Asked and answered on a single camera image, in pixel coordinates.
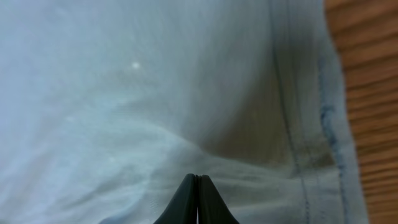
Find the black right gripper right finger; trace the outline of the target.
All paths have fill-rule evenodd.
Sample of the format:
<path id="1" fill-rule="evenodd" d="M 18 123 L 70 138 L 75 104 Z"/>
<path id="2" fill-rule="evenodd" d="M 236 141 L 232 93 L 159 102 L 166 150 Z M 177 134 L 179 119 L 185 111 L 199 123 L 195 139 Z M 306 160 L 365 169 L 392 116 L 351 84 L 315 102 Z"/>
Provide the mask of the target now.
<path id="1" fill-rule="evenodd" d="M 208 175 L 198 178 L 198 223 L 239 224 Z"/>

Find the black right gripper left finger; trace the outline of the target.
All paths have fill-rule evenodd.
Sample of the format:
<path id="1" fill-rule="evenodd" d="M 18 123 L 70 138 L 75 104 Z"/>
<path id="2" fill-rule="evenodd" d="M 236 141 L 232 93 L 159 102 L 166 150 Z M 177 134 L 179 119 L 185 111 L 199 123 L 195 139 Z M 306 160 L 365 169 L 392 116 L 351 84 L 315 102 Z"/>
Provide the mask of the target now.
<path id="1" fill-rule="evenodd" d="M 154 224 L 196 224 L 197 190 L 197 176 L 187 174 Z"/>

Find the light blue printed t-shirt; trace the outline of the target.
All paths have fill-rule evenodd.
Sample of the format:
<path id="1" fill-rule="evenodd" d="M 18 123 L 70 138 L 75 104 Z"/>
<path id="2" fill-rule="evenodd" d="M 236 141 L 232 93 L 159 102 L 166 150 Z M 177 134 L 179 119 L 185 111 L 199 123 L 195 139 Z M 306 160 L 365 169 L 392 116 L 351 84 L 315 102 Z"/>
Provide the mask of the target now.
<path id="1" fill-rule="evenodd" d="M 367 223 L 319 0 L 1 1 L 1 222 Z"/>

